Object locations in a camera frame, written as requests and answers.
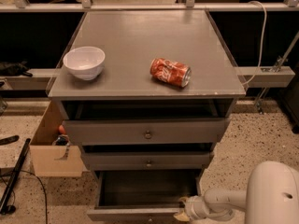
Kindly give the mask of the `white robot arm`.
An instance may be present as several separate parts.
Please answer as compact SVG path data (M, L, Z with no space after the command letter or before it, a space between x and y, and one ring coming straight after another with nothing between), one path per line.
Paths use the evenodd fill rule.
M251 172L246 190L213 188L180 200L183 207L174 214L179 221L228 221L239 210L245 212L245 224L299 224L299 172L265 161Z

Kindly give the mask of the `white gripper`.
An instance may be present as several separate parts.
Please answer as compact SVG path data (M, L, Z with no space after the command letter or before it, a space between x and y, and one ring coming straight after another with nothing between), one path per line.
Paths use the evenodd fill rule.
M180 197L179 201L185 203L184 212L174 214L174 218L181 222L190 220L201 220L207 218L208 207L202 196Z

